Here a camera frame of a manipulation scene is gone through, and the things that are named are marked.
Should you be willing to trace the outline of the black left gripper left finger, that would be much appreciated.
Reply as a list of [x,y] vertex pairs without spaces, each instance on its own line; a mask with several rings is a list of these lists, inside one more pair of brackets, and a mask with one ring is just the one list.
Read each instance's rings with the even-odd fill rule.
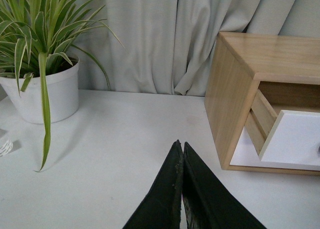
[[178,229],[181,222],[184,155],[175,141],[148,193],[123,226],[125,229]]

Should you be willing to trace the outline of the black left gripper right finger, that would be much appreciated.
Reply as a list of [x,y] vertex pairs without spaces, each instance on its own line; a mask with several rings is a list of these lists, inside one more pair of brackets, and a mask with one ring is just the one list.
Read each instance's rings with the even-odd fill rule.
[[264,229],[187,142],[182,198],[188,229]]

